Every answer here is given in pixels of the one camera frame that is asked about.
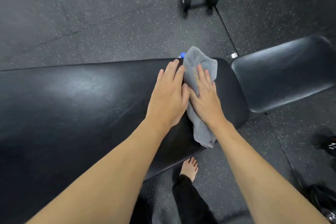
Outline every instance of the forearm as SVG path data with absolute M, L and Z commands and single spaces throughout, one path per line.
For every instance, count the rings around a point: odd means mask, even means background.
M 328 223 L 227 121 L 211 128 L 218 139 L 254 221 Z
M 128 223 L 148 168 L 168 130 L 158 125 L 154 128 L 144 120 L 29 224 Z

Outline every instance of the weight bench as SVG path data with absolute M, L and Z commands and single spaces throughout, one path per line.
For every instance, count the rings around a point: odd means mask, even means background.
M 1 71 L 0 222 L 27 221 L 124 141 L 145 117 L 157 73 L 172 60 Z M 336 54 L 315 35 L 237 58 L 231 67 L 217 61 L 217 93 L 235 128 L 250 111 L 336 85 Z M 183 115 L 145 180 L 204 149 Z

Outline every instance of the rubber gym floor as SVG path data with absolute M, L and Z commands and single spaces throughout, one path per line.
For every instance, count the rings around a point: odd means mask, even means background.
M 336 44 L 336 0 L 219 0 L 185 15 L 180 0 L 0 0 L 0 69 L 174 58 L 196 46 L 230 61 L 312 33 Z M 242 136 L 285 178 L 336 190 L 334 159 L 314 149 L 313 134 L 336 133 L 336 89 L 269 113 L 251 115 Z M 219 220 L 253 223 L 217 144 L 196 156 L 194 181 Z M 144 184 L 153 223 L 179 223 L 168 170 Z

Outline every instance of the person's left hand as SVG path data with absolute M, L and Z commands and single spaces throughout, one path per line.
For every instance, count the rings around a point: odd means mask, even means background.
M 175 59 L 166 71 L 160 70 L 146 114 L 146 119 L 168 129 L 178 124 L 188 106 L 188 86 L 182 86 L 185 68 L 181 65 L 175 74 L 178 64 Z

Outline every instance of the black pants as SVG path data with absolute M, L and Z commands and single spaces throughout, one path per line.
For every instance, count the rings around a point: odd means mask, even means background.
M 173 195 L 181 224 L 218 224 L 208 205 L 199 195 L 191 180 L 180 175 L 173 185 Z M 138 198 L 130 224 L 152 224 L 153 209 Z

